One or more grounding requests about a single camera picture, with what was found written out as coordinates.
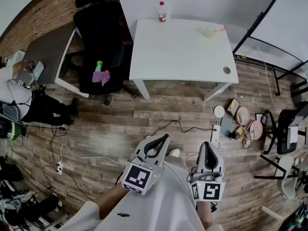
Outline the black office chair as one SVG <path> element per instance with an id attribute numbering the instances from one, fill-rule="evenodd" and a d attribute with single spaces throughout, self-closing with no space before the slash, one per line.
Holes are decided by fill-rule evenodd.
<path id="1" fill-rule="evenodd" d="M 125 48 L 120 38 L 119 2 L 107 0 L 76 0 L 80 10 L 73 16 L 76 29 L 83 41 L 84 50 L 69 53 L 64 59 L 64 71 L 78 72 L 79 90 L 90 95 L 104 95 L 103 103 L 108 106 L 109 94 L 124 89 L 133 98 L 137 94 L 124 84 L 127 65 L 124 59 Z M 102 86 L 93 83 L 97 61 L 102 61 L 102 72 L 111 72 L 110 80 Z"/>

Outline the black and green bag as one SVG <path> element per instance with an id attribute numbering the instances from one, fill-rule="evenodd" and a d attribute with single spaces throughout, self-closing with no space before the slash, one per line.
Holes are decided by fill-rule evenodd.
<path id="1" fill-rule="evenodd" d="M 26 135 L 26 127 L 20 121 L 16 121 L 4 114 L 0 114 L 0 139 L 14 141 L 18 137 Z"/>

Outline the translucent cup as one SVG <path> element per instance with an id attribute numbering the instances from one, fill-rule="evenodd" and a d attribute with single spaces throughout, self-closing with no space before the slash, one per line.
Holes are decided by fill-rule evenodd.
<path id="1" fill-rule="evenodd" d="M 215 34 L 216 29 L 213 26 L 207 26 L 206 30 L 204 31 L 204 36 L 206 38 L 211 38 Z"/>

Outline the clear bottle with red cap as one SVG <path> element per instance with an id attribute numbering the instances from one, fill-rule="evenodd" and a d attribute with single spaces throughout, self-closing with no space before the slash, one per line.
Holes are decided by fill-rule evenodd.
<path id="1" fill-rule="evenodd" d="M 167 13 L 164 8 L 165 3 L 163 1 L 159 2 L 159 11 L 158 11 L 158 21 L 164 23 L 167 19 Z"/>

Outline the pile of black equipment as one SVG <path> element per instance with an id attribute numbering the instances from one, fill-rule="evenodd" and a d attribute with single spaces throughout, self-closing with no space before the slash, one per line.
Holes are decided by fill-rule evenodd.
<path id="1" fill-rule="evenodd" d="M 8 164 L 5 158 L 0 156 L 0 230 L 19 227 L 30 231 L 30 227 L 34 227 L 44 231 L 37 221 L 42 216 L 59 210 L 63 204 L 54 193 L 38 202 L 38 192 L 12 191 L 6 184 L 23 180 L 19 168 L 14 164 Z"/>

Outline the person's right forearm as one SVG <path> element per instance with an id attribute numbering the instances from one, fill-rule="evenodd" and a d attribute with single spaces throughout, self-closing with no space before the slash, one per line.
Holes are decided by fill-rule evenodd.
<path id="1" fill-rule="evenodd" d="M 197 202 L 196 207 L 197 207 L 198 217 L 204 229 L 206 230 L 213 225 L 211 203 L 210 202 Z"/>

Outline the brown framed box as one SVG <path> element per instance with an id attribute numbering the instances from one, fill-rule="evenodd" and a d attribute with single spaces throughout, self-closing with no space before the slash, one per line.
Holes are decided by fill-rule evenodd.
<path id="1" fill-rule="evenodd" d="M 227 105 L 227 108 L 225 111 L 228 115 L 235 116 L 239 107 L 240 107 L 240 102 L 237 101 L 235 98 L 232 98 L 229 104 Z"/>

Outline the wooden rod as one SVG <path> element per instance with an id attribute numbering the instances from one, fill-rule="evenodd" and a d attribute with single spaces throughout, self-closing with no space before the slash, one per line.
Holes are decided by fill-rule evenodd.
<path id="1" fill-rule="evenodd" d="M 265 213 L 267 213 L 269 216 L 271 216 L 272 218 L 278 220 L 278 221 L 284 221 L 284 217 L 280 216 L 279 214 L 273 212 L 272 210 L 268 209 L 267 207 L 265 206 L 262 206 L 261 207 L 261 210 Z"/>

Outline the grey desk with white legs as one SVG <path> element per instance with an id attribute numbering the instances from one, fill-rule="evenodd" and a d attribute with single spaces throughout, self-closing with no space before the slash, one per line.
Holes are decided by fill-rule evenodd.
<path id="1" fill-rule="evenodd" d="M 22 74 L 17 76 L 17 82 L 22 81 L 26 85 L 57 84 L 82 97 L 88 98 L 88 94 L 82 93 L 79 88 L 59 77 L 65 55 L 76 32 L 78 30 L 75 24 L 68 23 L 32 41 L 26 50 L 24 60 L 34 61 L 36 67 L 38 67 L 39 63 L 42 63 L 44 69 L 38 79 L 35 79 L 32 73 L 25 71 L 24 76 Z"/>

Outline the black framed whiteboard stand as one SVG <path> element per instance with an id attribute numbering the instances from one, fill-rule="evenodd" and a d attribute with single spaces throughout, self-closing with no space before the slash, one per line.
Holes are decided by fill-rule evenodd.
<path id="1" fill-rule="evenodd" d="M 278 81 L 308 64 L 308 0 L 272 0 L 236 45 L 233 54 L 248 38 L 277 48 L 300 62 L 283 75 L 275 77 L 279 96 Z"/>

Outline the person's beige trousers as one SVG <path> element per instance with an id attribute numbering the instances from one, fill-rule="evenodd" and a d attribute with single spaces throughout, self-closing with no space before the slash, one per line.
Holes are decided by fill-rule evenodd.
<path id="1" fill-rule="evenodd" d="M 175 156 L 172 156 L 172 155 L 168 155 L 164 158 L 164 161 L 168 162 L 168 163 L 170 163 L 174 166 L 180 167 L 182 169 L 187 169 L 186 162 L 181 157 L 175 157 Z"/>

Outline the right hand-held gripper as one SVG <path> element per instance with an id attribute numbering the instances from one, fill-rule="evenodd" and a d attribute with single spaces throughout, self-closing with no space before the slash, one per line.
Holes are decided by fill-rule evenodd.
<path id="1" fill-rule="evenodd" d="M 195 202 L 220 202 L 225 188 L 223 157 L 218 149 L 205 141 L 197 158 L 197 173 L 190 173 L 192 198 Z"/>

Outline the grey notebook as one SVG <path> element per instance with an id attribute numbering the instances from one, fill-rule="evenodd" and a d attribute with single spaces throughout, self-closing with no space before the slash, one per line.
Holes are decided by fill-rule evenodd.
<path id="1" fill-rule="evenodd" d="M 227 137 L 229 137 L 229 134 L 231 133 L 231 126 L 233 124 L 233 119 L 224 116 L 221 119 L 221 124 L 220 124 L 220 133 L 222 135 L 226 135 Z"/>

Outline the white table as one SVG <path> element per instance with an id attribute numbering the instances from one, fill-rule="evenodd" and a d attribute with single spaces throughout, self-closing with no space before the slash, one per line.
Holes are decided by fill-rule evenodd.
<path id="1" fill-rule="evenodd" d="M 232 84 L 238 74 L 226 31 L 206 38 L 207 26 L 223 25 L 204 21 L 156 19 L 137 21 L 129 79 L 145 100 L 150 99 L 146 80 L 215 82 L 218 85 L 205 97 L 209 101 Z"/>

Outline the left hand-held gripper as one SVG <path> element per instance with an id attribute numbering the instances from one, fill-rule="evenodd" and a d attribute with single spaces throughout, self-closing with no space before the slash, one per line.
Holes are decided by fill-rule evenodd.
<path id="1" fill-rule="evenodd" d="M 158 134 L 142 140 L 124 168 L 122 187 L 139 195 L 146 195 L 164 172 L 163 160 L 169 143 L 168 134 Z"/>

